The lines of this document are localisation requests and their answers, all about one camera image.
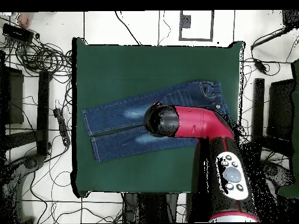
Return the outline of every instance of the black device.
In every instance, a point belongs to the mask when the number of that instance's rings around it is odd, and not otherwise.
[[[3,33],[6,39],[11,39],[13,41],[18,41],[23,44],[31,44],[33,33],[26,29],[21,29],[20,27],[11,26],[7,23],[3,25]]]
[[[9,105],[10,118],[7,118],[6,124],[23,124],[23,83],[24,75],[19,69],[6,67],[9,74],[8,97],[13,104]]]
[[[65,147],[69,147],[70,144],[71,144],[71,140],[68,136],[68,129],[67,129],[67,126],[65,124],[65,120],[64,120],[64,117],[62,115],[62,112],[61,112],[60,109],[55,108],[53,110],[53,113],[54,113],[54,117],[57,118],[57,120],[58,120],[59,132],[60,132],[60,135],[62,137],[63,145]]]
[[[51,74],[39,73],[37,130],[6,135],[9,119],[9,73],[5,66],[6,54],[0,51],[0,222],[22,223],[21,196],[26,176],[40,169],[51,144],[48,142],[48,94]],[[37,153],[12,162],[6,161],[6,151],[36,142]]]
[[[252,108],[252,140],[263,136],[263,116],[264,114],[264,92],[265,92],[265,80],[263,78],[255,78],[253,83],[253,108]]]
[[[283,10],[283,24],[286,27],[296,27],[299,26],[299,10]]]
[[[271,83],[267,127],[267,134],[271,137],[291,140],[294,120],[291,94],[294,87],[293,79]]]

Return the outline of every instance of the cable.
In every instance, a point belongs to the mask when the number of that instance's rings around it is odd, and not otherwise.
[[[53,211],[55,211],[55,210],[56,210],[56,207],[57,207],[57,204],[56,204],[56,203],[53,203],[53,204],[52,204],[52,207],[53,207],[53,205],[55,206],[55,209],[54,209]],[[52,207],[51,207],[51,215],[48,216],[48,218],[47,218],[46,220],[44,220],[41,224],[43,224],[44,222],[46,222],[46,221],[52,216]]]
[[[276,33],[276,32],[278,32],[278,31],[281,31],[281,30],[284,30],[284,29],[286,29],[285,27],[282,27],[281,29],[277,29],[277,30],[275,30],[275,31],[273,31],[273,32],[271,32],[271,33],[269,33],[269,34],[266,34],[266,35],[264,35],[264,36],[262,36],[262,37],[259,37],[258,39],[256,39],[254,42],[253,42],[253,44],[252,44],[252,46],[254,46],[255,45],[255,43],[258,41],[258,40],[260,40],[260,39],[262,39],[262,38],[265,38],[265,37],[267,37],[267,36],[269,36],[269,35],[271,35],[271,34],[274,34],[274,33]],[[253,57],[253,48],[251,48],[251,57],[254,59],[254,57]]]
[[[51,146],[51,155],[52,155],[52,151],[53,151],[53,142],[54,142],[54,140],[55,140],[57,137],[61,137],[61,135],[57,135],[57,136],[55,136],[55,138],[53,139],[53,141],[52,141],[52,146]],[[60,160],[61,157],[62,157],[62,154],[60,155],[60,157],[58,158],[58,160],[56,161],[56,163]],[[69,185],[71,184],[71,183],[69,183],[69,184],[67,184],[67,185],[59,185],[59,184],[57,184],[57,183],[55,182],[55,180],[53,180],[53,178],[52,178],[50,167],[51,167],[51,159],[49,160],[49,174],[50,174],[50,178],[51,178],[53,184],[55,184],[55,185],[57,185],[57,186],[59,186],[59,187],[66,187],[66,186],[69,186]]]
[[[247,100],[253,102],[253,100],[251,100],[251,99],[249,99],[249,98],[247,98],[247,97],[245,96],[245,88],[246,88],[246,86],[247,86],[248,81],[250,80],[250,77],[251,77],[252,72],[253,72],[253,71],[256,71],[257,69],[252,70],[252,67],[251,67],[250,65],[245,65],[245,67],[250,67],[250,72],[248,72],[248,73],[244,73],[244,72],[243,72],[243,76],[244,76],[244,78],[245,78],[245,86],[243,87],[243,96],[244,96],[244,98],[246,98]]]
[[[80,215],[80,224],[82,224],[82,217],[83,217],[83,200],[81,198],[81,215]]]
[[[46,208],[44,209],[44,212],[40,215],[40,217],[39,217],[39,219],[37,221],[37,224],[39,224],[41,217],[44,215],[44,213],[46,212],[46,210],[48,208],[48,204],[44,200],[42,200],[41,198],[39,198],[37,195],[35,195],[34,192],[32,191],[32,184],[33,184],[34,180],[35,180],[35,171],[33,172],[33,180],[32,180],[31,185],[30,185],[30,191],[31,191],[31,193],[32,193],[33,196],[35,196],[37,199],[43,201],[45,203],[45,205],[46,205]]]
[[[20,107],[16,106],[15,104],[11,103],[11,105],[14,105],[16,108],[20,109],[20,110],[23,112],[23,114],[24,114],[25,117],[27,118],[27,121],[28,121],[28,123],[29,123],[29,125],[30,125],[30,127],[31,127],[31,129],[32,129],[32,131],[33,131],[33,133],[34,133],[35,140],[36,140],[36,142],[38,142],[37,135],[36,135],[36,131],[33,129],[33,127],[32,127],[32,125],[31,125],[31,123],[30,123],[30,121],[29,121],[28,116],[26,115],[26,113],[25,113]]]
[[[118,20],[119,20],[122,24],[124,24],[124,22],[119,18],[119,16],[118,16],[118,14],[117,14],[116,11],[115,11],[115,15],[116,15],[116,17],[118,18]],[[124,26],[127,28],[128,32],[131,34],[131,36],[132,36],[133,39],[136,41],[136,43],[137,43],[139,46],[141,46],[142,44],[136,40],[136,38],[134,37],[134,35],[132,35],[132,33],[131,33],[130,29],[127,27],[127,25],[124,24]]]
[[[283,159],[284,158],[284,155],[283,155],[283,157],[281,158],[281,161],[280,162],[278,162],[278,164],[279,163],[282,163],[283,162],[283,160],[288,160],[288,158],[285,158],[285,159]]]
[[[295,42],[297,41],[298,38],[299,38],[299,35],[297,36],[297,38],[295,39],[295,41],[294,41],[294,43],[293,43],[293,45],[292,45],[292,47],[291,47],[291,50],[290,50],[290,52],[289,52],[289,54],[288,54],[288,56],[287,56],[286,62],[287,62],[288,58],[290,57],[291,52],[292,52],[292,49],[294,48]]]
[[[64,151],[62,153],[60,153],[59,155],[55,156],[55,157],[52,157],[51,160],[53,160],[54,158],[60,156],[60,155],[63,155],[66,151],[68,150],[68,147],[64,149]],[[49,172],[47,172],[42,178],[40,178],[39,181],[41,181]],[[30,189],[28,189],[27,191],[25,191],[22,196],[24,196]]]
[[[107,217],[104,218],[104,217],[102,217],[102,216],[99,216],[99,215],[93,213],[93,212],[92,212],[90,209],[88,209],[88,208],[82,208],[82,209],[78,209],[78,210],[73,211],[73,212],[62,213],[62,214],[55,220],[54,224],[57,223],[58,219],[59,219],[61,216],[63,216],[63,215],[74,214],[74,213],[77,213],[77,212],[79,212],[79,211],[82,211],[83,209],[86,210],[86,211],[88,211],[88,212],[91,213],[92,215],[97,216],[98,218],[101,218],[102,221],[105,221],[105,222],[107,222],[107,223],[113,223],[113,222],[110,222],[110,221],[106,220],[106,218],[112,218],[111,216],[107,216]]]
[[[178,210],[176,211],[177,214],[183,216],[182,217],[182,223],[184,223],[184,216],[185,216],[185,222],[186,222],[186,212],[187,212],[187,209],[186,209],[186,207],[184,205],[178,205],[178,206],[181,206],[181,207],[183,207],[185,209],[184,213],[179,213]]]
[[[29,151],[31,151],[32,149],[34,149],[34,148],[36,148],[36,146],[35,147],[33,147],[33,148],[31,148],[31,149],[29,149],[25,154],[24,154],[24,156],[23,157],[25,157],[26,155],[27,155],[27,153],[29,152]]]
[[[57,185],[56,184],[56,179],[61,175],[61,174],[63,174],[63,173],[69,173],[70,174],[70,172],[68,172],[68,171],[62,171],[61,173],[59,173],[57,176],[56,176],[56,178],[53,180],[53,184],[52,184],[52,189],[51,189],[51,203],[52,203],[52,206],[51,207],[53,207],[53,188],[54,188],[54,185]],[[51,216],[52,216],[52,218],[53,218],[53,224],[54,224],[54,222],[55,222],[55,210],[52,212],[51,211]]]
[[[168,33],[167,37],[164,37],[163,39],[167,39],[167,38],[169,37],[169,34],[171,33],[171,27],[169,27],[169,25],[166,23],[164,17],[165,17],[165,11],[164,11],[164,13],[163,13],[163,21],[164,21],[164,23],[168,26],[168,28],[169,28],[169,33]]]
[[[29,104],[29,103],[22,103],[22,104],[24,104],[24,105],[32,105],[32,106],[41,106],[40,104],[36,104],[36,102],[34,101],[32,95],[27,96],[27,97],[24,97],[24,98],[20,98],[20,99],[12,99],[11,101],[23,100],[23,99],[28,99],[28,98],[31,98],[34,104]],[[48,106],[42,106],[42,107],[48,108],[48,109],[50,109],[51,111],[53,111],[53,109],[49,108]]]

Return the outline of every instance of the control button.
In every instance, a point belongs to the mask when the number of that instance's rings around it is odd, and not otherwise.
[[[233,186],[231,183],[228,183],[228,184],[226,185],[226,188],[227,188],[228,190],[232,190],[232,189],[234,189],[234,186]]]
[[[243,189],[243,186],[241,186],[240,184],[237,184],[237,189],[239,190],[239,191],[243,191],[244,189]]]
[[[237,183],[241,181],[241,173],[234,167],[228,167],[223,172],[223,178],[229,182]]]
[[[227,167],[228,166],[228,162],[226,160],[224,160],[224,161],[221,162],[221,165]]]

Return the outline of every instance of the jeans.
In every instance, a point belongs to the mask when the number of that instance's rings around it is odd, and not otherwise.
[[[194,138],[152,136],[144,127],[144,114],[155,102],[202,107],[229,115],[220,82],[192,81],[82,110],[89,136],[130,127],[113,134],[91,137],[97,162],[145,152],[196,146]]]

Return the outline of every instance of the black cable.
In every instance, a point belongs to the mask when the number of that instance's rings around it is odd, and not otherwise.
[[[53,151],[53,142],[54,142],[54,140],[55,140],[57,137],[61,137],[61,135],[57,135],[57,136],[55,136],[54,139],[52,140],[51,155],[52,155],[52,151]],[[50,178],[51,178],[53,184],[55,184],[55,185],[57,185],[57,186],[59,186],[59,187],[66,187],[66,186],[69,186],[69,185],[71,184],[71,183],[69,183],[69,184],[67,184],[67,185],[59,185],[59,184],[57,184],[57,183],[55,182],[55,180],[53,180],[53,178],[52,178],[50,167],[51,167],[51,159],[49,160],[49,171],[48,171],[48,172],[49,172],[49,174],[50,174]]]
[[[61,175],[61,174],[63,174],[63,173],[69,173],[70,174],[70,172],[68,172],[68,171],[62,171],[61,173],[59,173],[56,177],[55,177],[55,179],[53,180],[53,184],[52,184],[52,189],[51,189],[51,203],[52,203],[52,206],[51,206],[51,208],[53,207],[53,188],[54,188],[54,185],[56,184],[56,179]],[[52,218],[53,218],[53,224],[54,224],[54,222],[55,222],[55,210],[52,212],[51,211],[51,216],[52,216]]]
[[[83,218],[83,200],[81,198],[81,215],[80,215],[80,224],[82,224],[82,218]]]
[[[123,209],[120,209],[119,213],[117,213],[117,215],[116,215],[116,217],[114,219],[115,223],[117,223],[120,220],[120,218],[123,216],[123,212],[122,211],[123,211]]]
[[[55,206],[55,209],[53,210],[53,211],[55,211],[56,210],[56,207],[57,207],[57,204],[56,203],[53,203],[52,204],[52,207],[53,207],[53,205]],[[46,222],[53,214],[52,214],[52,207],[51,207],[51,215],[49,215],[48,216],[48,218],[46,219],[46,220],[44,220],[41,224],[43,224],[44,222]]]
[[[11,103],[11,105],[14,105],[16,108],[20,109],[20,110],[23,112],[23,114],[24,114],[25,117],[27,118],[27,121],[28,121],[28,123],[29,123],[29,125],[30,125],[30,127],[31,127],[31,129],[32,129],[32,131],[33,131],[33,133],[34,133],[35,140],[36,140],[36,142],[38,142],[37,135],[36,135],[36,131],[33,129],[33,127],[32,127],[32,125],[31,125],[31,123],[30,123],[30,121],[29,121],[28,116],[26,115],[26,113],[23,111],[23,109],[21,109],[20,107],[16,106],[15,104]]]
[[[36,148],[36,146],[33,147],[33,148],[31,148],[31,149],[29,149],[29,150],[24,154],[24,157],[27,155],[27,153],[28,153],[29,151],[31,151],[31,150],[34,149],[34,148]]]
[[[276,154],[276,152],[271,151],[271,153],[267,156],[267,158],[265,160],[269,160],[272,156],[274,156]]]
[[[136,40],[136,38],[134,37],[134,35],[132,35],[130,29],[129,29],[129,28],[127,27],[127,25],[126,25],[126,24],[119,18],[119,16],[118,16],[118,14],[117,14],[116,11],[115,11],[115,15],[116,15],[116,17],[118,18],[118,20],[119,20],[122,24],[124,24],[124,26],[127,28],[128,32],[131,34],[131,36],[132,36],[133,39],[136,41],[136,43],[137,43],[139,46],[141,46],[142,44]]]
[[[262,36],[262,37],[259,37],[258,39],[256,39],[256,40],[253,42],[252,46],[254,46],[255,43],[256,43],[258,40],[260,40],[260,39],[262,39],[262,38],[265,38],[265,37],[267,37],[267,36],[269,36],[269,35],[272,35],[272,34],[278,32],[278,31],[284,30],[284,29],[285,29],[285,27],[282,27],[281,29],[277,29],[277,30],[275,30],[275,31],[273,31],[273,32],[271,32],[271,33],[269,33],[269,34],[266,34],[266,35],[264,35],[264,36]],[[251,57],[254,59],[254,57],[253,57],[253,48],[251,48]]]
[[[46,212],[46,210],[48,208],[48,204],[44,200],[42,200],[41,198],[39,198],[37,195],[35,195],[34,192],[32,191],[32,184],[33,184],[34,180],[35,180],[35,171],[33,172],[33,180],[32,180],[31,185],[30,185],[30,191],[31,191],[31,193],[32,193],[33,196],[35,196],[37,199],[43,201],[45,203],[45,205],[46,205],[46,208],[44,209],[44,212],[40,215],[40,217],[39,217],[39,219],[37,221],[37,224],[39,224],[41,217],[44,215],[44,213]]]
[[[57,75],[57,72],[63,72],[63,69],[69,67],[66,65],[66,60],[68,58],[65,57],[62,50],[58,51],[50,46],[57,47],[56,45],[49,43],[40,43],[39,45],[29,44],[28,48],[33,50],[33,52],[30,52],[27,49],[21,51],[20,45],[17,45],[15,55],[24,69],[28,69],[34,73],[38,73],[39,71],[49,71],[52,72],[53,75]]]
[[[244,96],[244,98],[246,98],[247,100],[253,102],[253,100],[251,100],[251,99],[249,99],[249,98],[247,98],[247,97],[245,96],[245,88],[246,88],[246,86],[247,86],[247,84],[248,84],[248,81],[250,80],[250,77],[251,77],[252,72],[253,72],[253,71],[256,71],[257,69],[252,70],[252,67],[251,67],[250,65],[245,65],[245,67],[250,67],[250,72],[248,72],[248,73],[243,73],[244,78],[245,78],[245,86],[243,87],[243,96]]]
[[[183,206],[183,205],[180,205],[180,206],[184,207],[184,209],[185,209],[184,213],[181,214],[181,213],[179,213],[178,211],[176,211],[176,212],[177,212],[179,215],[183,216],[183,217],[182,217],[182,223],[184,223],[184,216],[185,216],[185,222],[186,222],[186,211],[187,211],[187,208],[186,208],[185,206]]]
[[[83,209],[86,210],[86,211],[88,211],[88,212],[91,213],[92,215],[94,215],[94,216],[96,216],[96,217],[98,217],[98,218],[101,218],[103,221],[105,221],[105,222],[107,222],[107,223],[109,223],[109,221],[107,221],[106,218],[112,218],[111,216],[107,216],[107,217],[104,218],[104,217],[102,217],[102,216],[99,216],[99,215],[93,213],[90,209],[87,209],[87,208],[81,208],[81,209],[78,209],[78,210],[73,211],[73,212],[62,213],[62,214],[55,220],[54,224],[57,223],[58,219],[59,219],[61,216],[63,216],[63,215],[74,214],[74,213],[77,213],[77,212],[79,212],[79,211],[82,211]]]
[[[249,111],[250,109],[253,109],[253,107],[251,107],[251,108],[249,108],[249,109],[243,111],[242,114],[243,114],[243,113],[246,113],[246,112]]]
[[[37,103],[34,101],[32,95],[27,96],[27,97],[24,97],[24,98],[20,98],[20,99],[12,99],[11,101],[23,100],[23,99],[28,99],[28,98],[31,98],[34,104],[29,104],[29,103],[22,103],[22,104],[24,104],[24,105],[32,105],[32,106],[41,106],[40,104],[37,104]],[[48,106],[42,106],[42,107],[48,108],[48,109],[50,109],[51,111],[53,111],[53,109],[49,108]]]
[[[281,161],[280,162],[278,162],[278,164],[279,163],[282,163],[283,162],[283,160],[288,160],[288,158],[285,158],[285,159],[283,159],[284,158],[284,155],[283,155],[283,157],[281,158]]]
[[[72,131],[71,129],[69,129],[69,126],[68,126],[68,123],[69,123],[69,121],[72,119],[72,117],[70,117],[69,118],[69,120],[67,121],[67,129],[68,129],[68,133],[69,133],[69,135],[72,137],[72,134],[71,134],[71,132],[70,131]]]
[[[62,153],[60,153],[59,155],[63,155],[66,151],[68,151],[68,149],[69,149],[69,147],[66,147],[66,148],[64,149],[64,151],[63,151]],[[46,163],[46,162],[49,162],[49,161],[51,161],[51,160],[53,160],[53,159],[59,157],[59,155],[56,155],[56,156],[52,157],[51,159],[45,160],[44,162],[45,162],[45,163]]]
[[[295,41],[294,41],[294,43],[293,43],[293,45],[292,45],[292,47],[291,47],[291,50],[290,50],[290,53],[289,53],[288,56],[287,56],[286,62],[287,62],[288,58],[290,57],[291,52],[292,52],[292,50],[293,50],[293,48],[294,48],[295,42],[297,41],[298,38],[299,38],[299,35],[297,36],[297,38],[295,39]]]
[[[58,156],[60,156],[60,155],[63,155],[63,154],[68,150],[68,148],[69,148],[69,147],[66,147],[62,153],[60,153],[59,155],[57,155],[57,156],[55,156],[55,157],[52,157],[51,160],[55,159],[56,157],[58,157]],[[42,178],[40,178],[39,181],[41,181],[41,180],[42,180],[48,173],[49,173],[49,172],[47,172]],[[22,196],[24,196],[29,190],[30,190],[30,189],[28,189],[27,191],[25,191],[25,192],[22,194]]]
[[[275,75],[277,75],[279,72],[280,72],[280,64],[279,63],[277,63],[278,64],[278,71],[276,72],[276,73],[274,73],[274,74],[272,74],[272,75],[269,75],[269,74],[267,74],[267,73],[265,73],[267,76],[275,76]]]
[[[167,37],[164,37],[163,39],[167,39],[168,37],[169,37],[169,35],[170,35],[170,33],[171,33],[171,27],[169,27],[169,25],[166,23],[166,21],[165,21],[165,11],[164,11],[164,13],[163,13],[163,21],[164,21],[164,23],[168,26],[168,28],[169,28],[169,33],[168,33],[168,35],[167,35]]]

